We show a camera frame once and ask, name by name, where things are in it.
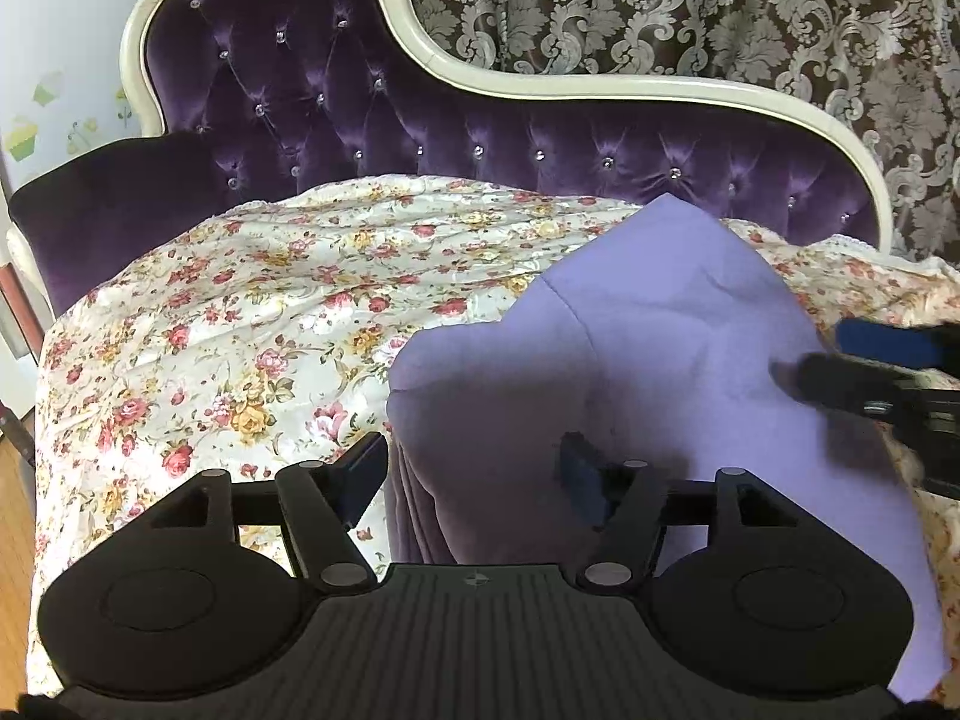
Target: lavender fabric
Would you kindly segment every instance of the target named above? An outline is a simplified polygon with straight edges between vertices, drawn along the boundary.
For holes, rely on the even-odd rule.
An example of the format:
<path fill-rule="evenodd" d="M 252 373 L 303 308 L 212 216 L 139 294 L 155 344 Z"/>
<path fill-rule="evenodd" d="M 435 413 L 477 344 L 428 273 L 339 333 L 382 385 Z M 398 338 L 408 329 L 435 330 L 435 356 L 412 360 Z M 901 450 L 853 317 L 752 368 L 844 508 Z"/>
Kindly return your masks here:
<path fill-rule="evenodd" d="M 164 0 L 145 64 L 171 134 L 11 198 L 58 313 L 211 211 L 388 172 L 638 203 L 670 191 L 795 244 L 877 242 L 859 172 L 808 129 L 698 103 L 465 92 L 406 55 L 377 0 Z"/>
<path fill-rule="evenodd" d="M 922 698 L 949 663 L 909 490 L 870 423 L 795 402 L 771 372 L 822 348 L 760 256 L 661 196 L 551 266 L 500 322 L 424 330 L 400 351 L 387 403 L 394 558 L 582 560 L 596 536 L 554 480 L 567 430 L 678 478 L 743 466 L 898 577 L 915 628 L 892 688 Z M 664 560 L 696 546 L 673 538 Z"/>

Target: floral bedspread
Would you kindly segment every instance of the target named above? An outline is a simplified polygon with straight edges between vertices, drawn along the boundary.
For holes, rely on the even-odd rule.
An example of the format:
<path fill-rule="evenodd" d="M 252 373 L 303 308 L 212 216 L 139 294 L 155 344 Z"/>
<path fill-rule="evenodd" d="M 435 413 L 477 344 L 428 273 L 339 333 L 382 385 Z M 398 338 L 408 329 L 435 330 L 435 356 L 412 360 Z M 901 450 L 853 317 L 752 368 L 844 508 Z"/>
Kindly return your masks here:
<path fill-rule="evenodd" d="M 234 481 L 269 479 L 388 430 L 386 374 L 412 333 L 497 319 L 551 263 L 636 210 L 381 176 L 248 203 L 137 260 L 61 317 L 45 343 L 34 618 L 56 575 L 190 475 L 222 467 Z M 844 239 L 798 248 L 749 223 L 728 225 L 826 331 L 850 314 L 960 322 L 960 274 L 940 260 L 909 264 Z M 890 445 L 909 476 L 911 454 Z M 960 654 L 960 504 L 927 493 L 918 503 Z M 385 571 L 382 494 L 352 537 Z M 275 529 L 246 528 L 242 541 L 285 562 Z M 59 689 L 34 624 L 28 688 Z M 960 704 L 960 670 L 941 693 Z"/>

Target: purple tufted headboard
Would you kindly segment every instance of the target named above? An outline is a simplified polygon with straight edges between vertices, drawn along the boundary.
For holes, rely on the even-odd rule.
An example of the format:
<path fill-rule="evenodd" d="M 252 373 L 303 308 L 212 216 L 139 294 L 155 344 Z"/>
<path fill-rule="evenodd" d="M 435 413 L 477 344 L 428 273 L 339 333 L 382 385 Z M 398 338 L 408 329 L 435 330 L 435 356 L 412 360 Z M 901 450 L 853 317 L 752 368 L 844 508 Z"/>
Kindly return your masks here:
<path fill-rule="evenodd" d="M 11 215 L 55 309 L 211 213 L 387 172 L 637 203 L 670 191 L 798 244 L 837 232 L 872 244 L 884 237 L 877 209 L 888 201 L 866 149 L 800 100 L 726 81 L 482 71 L 443 55 L 412 13 L 408 0 L 141 1 L 125 35 L 127 60 L 136 54 L 125 86 L 145 134 L 166 134 L 142 139 L 123 164 L 112 159 L 121 173 L 113 178 L 122 183 L 137 159 L 155 165 L 141 164 L 140 176 L 171 170 L 150 187 L 141 181 L 141 197 L 128 201 L 163 203 L 165 213 L 145 229 L 134 221 L 143 212 L 128 207 L 133 240 L 78 269 L 64 266 L 64 243 L 88 224 L 78 203 L 113 191 L 107 177 L 85 171 L 90 197 L 71 200 L 73 224 L 59 239 L 14 196 Z M 664 89 L 682 99 L 656 100 Z M 704 104 L 710 98 L 719 104 Z M 163 199 L 143 196 L 160 184 Z"/>

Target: silver floral curtain pattern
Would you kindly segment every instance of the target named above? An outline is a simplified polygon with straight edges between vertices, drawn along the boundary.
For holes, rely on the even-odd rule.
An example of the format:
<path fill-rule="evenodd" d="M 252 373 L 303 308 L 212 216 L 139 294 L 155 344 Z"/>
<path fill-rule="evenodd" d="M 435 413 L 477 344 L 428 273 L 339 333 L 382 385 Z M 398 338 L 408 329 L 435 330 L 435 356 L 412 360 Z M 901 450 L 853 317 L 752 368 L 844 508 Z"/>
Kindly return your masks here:
<path fill-rule="evenodd" d="M 960 0 L 413 0 L 452 55 L 509 73 L 723 77 L 814 103 L 875 154 L 896 249 L 960 261 Z"/>

